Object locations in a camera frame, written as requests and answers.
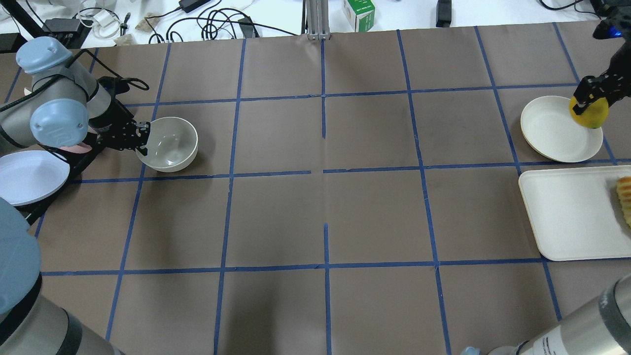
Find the white rectangular tray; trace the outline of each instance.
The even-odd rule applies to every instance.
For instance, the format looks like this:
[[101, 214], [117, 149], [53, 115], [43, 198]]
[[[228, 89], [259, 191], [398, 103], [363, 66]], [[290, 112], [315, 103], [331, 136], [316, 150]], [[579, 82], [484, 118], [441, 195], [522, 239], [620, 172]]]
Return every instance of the white rectangular tray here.
[[550, 260], [631, 256], [616, 182], [631, 166], [527, 171], [519, 177], [534, 238]]

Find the blue led light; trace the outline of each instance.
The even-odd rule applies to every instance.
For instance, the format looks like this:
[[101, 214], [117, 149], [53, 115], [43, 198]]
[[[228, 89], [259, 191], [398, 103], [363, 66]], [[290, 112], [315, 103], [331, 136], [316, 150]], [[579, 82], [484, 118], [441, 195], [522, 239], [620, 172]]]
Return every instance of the blue led light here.
[[607, 31], [607, 34], [609, 35], [609, 38], [622, 37], [622, 32], [618, 31], [618, 29], [615, 28], [614, 26], [611, 26], [609, 28], [609, 31]]

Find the bread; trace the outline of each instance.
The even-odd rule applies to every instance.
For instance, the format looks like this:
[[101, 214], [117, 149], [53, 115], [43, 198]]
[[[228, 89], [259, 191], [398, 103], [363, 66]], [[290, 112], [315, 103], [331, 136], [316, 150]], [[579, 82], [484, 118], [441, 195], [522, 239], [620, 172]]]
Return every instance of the bread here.
[[625, 176], [618, 180], [616, 192], [622, 205], [625, 222], [631, 227], [631, 176]]

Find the pink object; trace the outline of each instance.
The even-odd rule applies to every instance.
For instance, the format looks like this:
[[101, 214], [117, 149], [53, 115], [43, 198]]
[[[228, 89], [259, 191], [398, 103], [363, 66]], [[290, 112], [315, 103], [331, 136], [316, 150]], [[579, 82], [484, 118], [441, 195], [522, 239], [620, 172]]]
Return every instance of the pink object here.
[[72, 147], [59, 147], [61, 150], [65, 150], [67, 152], [76, 153], [76, 154], [84, 154], [92, 150], [92, 147], [81, 142], [77, 145], [73, 145]]

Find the yellow lemon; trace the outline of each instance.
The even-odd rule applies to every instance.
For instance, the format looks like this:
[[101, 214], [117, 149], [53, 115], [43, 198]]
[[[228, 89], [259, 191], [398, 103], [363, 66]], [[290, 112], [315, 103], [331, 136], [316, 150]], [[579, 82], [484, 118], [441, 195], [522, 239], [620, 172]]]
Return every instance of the yellow lemon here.
[[570, 115], [572, 115], [576, 123], [587, 128], [598, 128], [603, 125], [603, 122], [609, 114], [609, 104], [606, 98], [601, 97], [596, 100], [580, 115], [577, 115], [572, 109], [574, 105], [576, 105], [576, 102], [575, 97], [570, 99]]

